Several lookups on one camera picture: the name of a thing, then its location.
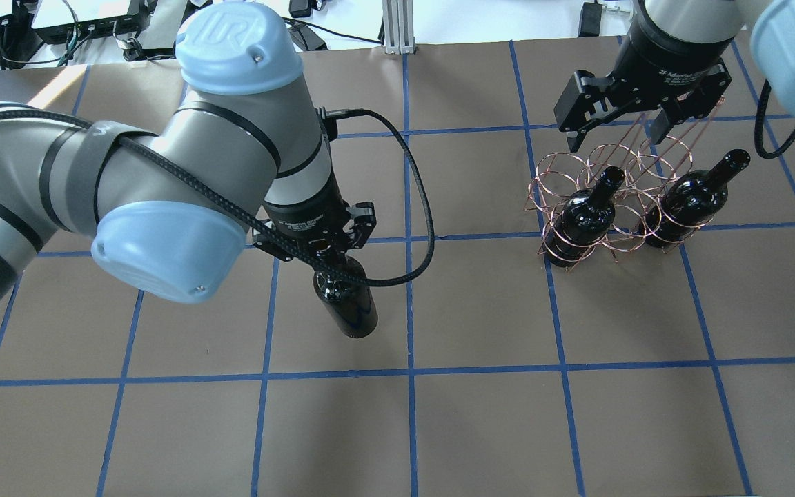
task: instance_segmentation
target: dark glass bottle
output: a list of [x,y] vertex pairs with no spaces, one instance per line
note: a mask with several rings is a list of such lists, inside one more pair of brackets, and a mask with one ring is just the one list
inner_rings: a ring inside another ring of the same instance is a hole
[[[646,226],[658,226],[646,243],[665,249],[687,239],[694,227],[716,214],[729,198],[726,183],[750,164],[750,154],[741,148],[729,151],[711,170],[693,170],[676,180],[666,195],[659,198],[664,215],[653,205],[646,212]],[[644,231],[642,221],[638,232]]]
[[578,190],[566,201],[560,217],[545,237],[548,260],[560,267],[573,267],[612,226],[616,208],[612,195],[625,181],[625,172],[606,167],[593,188]]
[[[347,273],[366,277],[364,268],[358,261],[335,252],[333,248],[318,251],[318,255]],[[321,271],[315,272],[312,283],[316,295],[346,336],[363,338],[373,332],[379,322],[379,314],[376,312],[369,286],[336,280]]]

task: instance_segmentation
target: bottle neck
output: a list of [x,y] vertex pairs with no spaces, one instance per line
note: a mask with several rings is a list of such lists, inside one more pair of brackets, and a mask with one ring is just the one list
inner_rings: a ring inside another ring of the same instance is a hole
[[713,169],[704,176],[704,185],[708,188],[722,188],[732,178],[750,164],[750,155],[736,148],[723,157]]
[[324,240],[318,240],[318,242],[313,243],[312,248],[315,249],[318,259],[327,264],[343,268],[347,262],[344,252],[337,251],[334,246]]
[[606,167],[588,195],[587,204],[594,208],[605,207],[612,201],[612,195],[616,194],[624,180],[625,172],[618,167]]

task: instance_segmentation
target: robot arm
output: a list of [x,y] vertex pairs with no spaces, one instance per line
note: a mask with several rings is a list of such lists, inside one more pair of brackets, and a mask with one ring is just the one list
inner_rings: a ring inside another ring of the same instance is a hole
[[[57,229],[94,239],[108,273],[176,302],[207,300],[245,248],[250,226],[234,207],[262,205],[269,233],[337,268],[366,242],[373,205],[341,198],[335,129],[313,107],[273,10],[201,10],[177,35],[177,58],[190,91],[161,136],[0,104],[0,299]],[[290,258],[264,236],[255,242]]]
[[707,116],[732,82],[720,56],[741,26],[757,66],[795,116],[795,0],[634,0],[636,13],[612,72],[572,75],[556,103],[571,151],[600,124],[660,110],[657,143],[689,117]]

